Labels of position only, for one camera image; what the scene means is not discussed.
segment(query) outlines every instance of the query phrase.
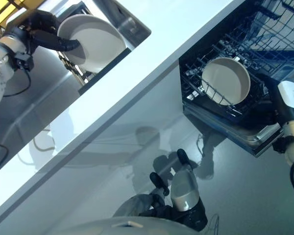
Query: reflective floor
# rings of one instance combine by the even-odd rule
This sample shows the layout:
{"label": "reflective floor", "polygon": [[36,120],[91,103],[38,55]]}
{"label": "reflective floor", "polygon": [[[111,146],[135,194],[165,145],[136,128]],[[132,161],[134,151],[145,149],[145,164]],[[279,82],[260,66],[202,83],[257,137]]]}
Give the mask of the reflective floor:
{"label": "reflective floor", "polygon": [[[294,234],[294,191],[284,156],[269,149],[256,159],[204,123],[196,126],[200,131],[180,116],[158,133],[151,127],[141,129],[138,143],[144,142],[144,132],[156,135],[142,149],[124,154],[128,163],[118,166],[100,191],[85,198],[57,227],[110,217],[132,195],[153,189],[148,178],[152,171],[170,185],[180,167],[175,150],[183,148],[195,167],[208,219],[215,223],[216,216],[220,218],[220,234]],[[171,204],[170,197],[166,203]],[[214,234],[208,226],[205,232]]]}

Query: white countertop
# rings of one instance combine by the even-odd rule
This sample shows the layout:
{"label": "white countertop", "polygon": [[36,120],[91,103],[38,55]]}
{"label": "white countertop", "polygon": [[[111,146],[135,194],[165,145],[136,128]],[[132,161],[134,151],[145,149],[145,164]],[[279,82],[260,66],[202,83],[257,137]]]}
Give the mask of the white countertop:
{"label": "white countertop", "polygon": [[38,166],[20,160],[32,161],[31,141],[0,170],[0,219],[124,113],[130,101],[243,1],[119,0],[151,35],[50,124],[55,149],[47,151]]}

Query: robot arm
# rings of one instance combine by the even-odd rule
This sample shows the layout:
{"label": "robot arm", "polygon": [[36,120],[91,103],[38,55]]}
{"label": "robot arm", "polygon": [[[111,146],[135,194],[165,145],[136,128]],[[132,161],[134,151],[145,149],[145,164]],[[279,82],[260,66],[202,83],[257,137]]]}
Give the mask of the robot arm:
{"label": "robot arm", "polygon": [[264,81],[277,110],[277,122],[284,131],[284,137],[273,144],[273,149],[285,153],[287,162],[291,165],[290,178],[294,188],[294,83],[277,82],[268,77]]}
{"label": "robot arm", "polygon": [[69,51],[80,46],[78,40],[58,37],[58,27],[57,18],[41,10],[27,10],[8,23],[0,38],[0,102],[6,82],[14,71],[33,69],[32,54],[38,46],[57,51]]}

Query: dishwasher rack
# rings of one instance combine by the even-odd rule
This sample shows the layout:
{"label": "dishwasher rack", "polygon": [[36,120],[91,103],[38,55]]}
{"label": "dishwasher rack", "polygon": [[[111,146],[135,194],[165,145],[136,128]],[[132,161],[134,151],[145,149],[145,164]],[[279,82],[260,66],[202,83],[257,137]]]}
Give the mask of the dishwasher rack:
{"label": "dishwasher rack", "polygon": [[[294,70],[294,0],[267,0],[261,6],[255,3],[255,7],[255,14],[245,17],[209,50],[199,52],[195,60],[184,64],[187,69],[181,74],[183,98],[193,100],[204,96],[210,88],[214,91],[213,95],[222,97],[218,104],[220,109],[232,119],[243,117],[268,95],[259,74],[275,78],[285,68]],[[239,104],[229,102],[201,77],[205,66],[219,57],[234,58],[249,72],[250,92]]]}

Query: dishwasher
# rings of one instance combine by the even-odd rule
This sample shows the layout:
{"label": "dishwasher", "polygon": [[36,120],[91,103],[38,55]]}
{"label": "dishwasher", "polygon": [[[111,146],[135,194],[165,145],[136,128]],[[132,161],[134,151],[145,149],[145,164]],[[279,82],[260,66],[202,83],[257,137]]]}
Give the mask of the dishwasher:
{"label": "dishwasher", "polygon": [[[239,104],[214,102],[206,94],[202,72],[219,57],[239,61],[251,84]],[[260,156],[283,135],[262,76],[294,82],[294,0],[247,0],[179,59],[183,109]]]}

